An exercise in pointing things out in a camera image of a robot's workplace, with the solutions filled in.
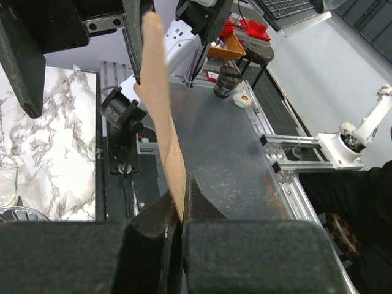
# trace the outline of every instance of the black keyboard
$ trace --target black keyboard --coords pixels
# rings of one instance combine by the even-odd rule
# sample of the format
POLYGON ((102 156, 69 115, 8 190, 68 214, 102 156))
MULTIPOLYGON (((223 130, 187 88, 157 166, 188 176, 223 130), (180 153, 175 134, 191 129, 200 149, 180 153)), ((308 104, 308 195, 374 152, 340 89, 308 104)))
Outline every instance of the black keyboard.
POLYGON ((264 12, 265 20, 276 30, 317 15, 309 0, 253 0, 264 12))

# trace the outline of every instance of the person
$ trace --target person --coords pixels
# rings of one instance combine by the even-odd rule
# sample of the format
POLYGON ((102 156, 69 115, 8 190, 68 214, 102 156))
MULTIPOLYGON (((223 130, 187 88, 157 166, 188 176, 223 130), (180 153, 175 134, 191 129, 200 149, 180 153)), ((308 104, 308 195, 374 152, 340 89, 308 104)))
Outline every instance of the person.
POLYGON ((317 214, 332 212, 351 223, 363 247, 347 268, 360 294, 392 293, 392 161, 369 171, 301 174, 317 214))

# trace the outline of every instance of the computer mouse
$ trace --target computer mouse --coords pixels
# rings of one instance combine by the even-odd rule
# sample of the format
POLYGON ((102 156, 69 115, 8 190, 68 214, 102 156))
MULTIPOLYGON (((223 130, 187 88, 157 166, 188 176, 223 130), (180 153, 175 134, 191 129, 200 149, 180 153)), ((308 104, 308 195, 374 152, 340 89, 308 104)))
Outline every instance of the computer mouse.
POLYGON ((325 3, 324 0, 310 0, 317 13, 324 13, 325 3))

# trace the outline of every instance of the metal bowl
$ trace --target metal bowl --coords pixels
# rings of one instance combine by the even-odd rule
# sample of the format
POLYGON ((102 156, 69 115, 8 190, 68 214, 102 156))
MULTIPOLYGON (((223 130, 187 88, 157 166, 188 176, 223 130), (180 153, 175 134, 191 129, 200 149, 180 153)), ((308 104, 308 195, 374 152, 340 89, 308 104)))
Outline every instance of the metal bowl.
POLYGON ((6 222, 49 222, 50 220, 39 211, 28 207, 0 207, 0 224, 6 222))

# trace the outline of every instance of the marble countertop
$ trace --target marble countertop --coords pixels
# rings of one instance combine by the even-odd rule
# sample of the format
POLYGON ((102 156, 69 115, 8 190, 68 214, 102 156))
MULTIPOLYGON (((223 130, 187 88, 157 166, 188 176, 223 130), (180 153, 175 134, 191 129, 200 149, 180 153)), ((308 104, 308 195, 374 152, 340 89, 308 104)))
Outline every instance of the marble countertop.
POLYGON ((18 169, 23 205, 51 221, 95 218, 96 79, 47 67, 43 113, 31 119, 0 66, 0 166, 18 169))

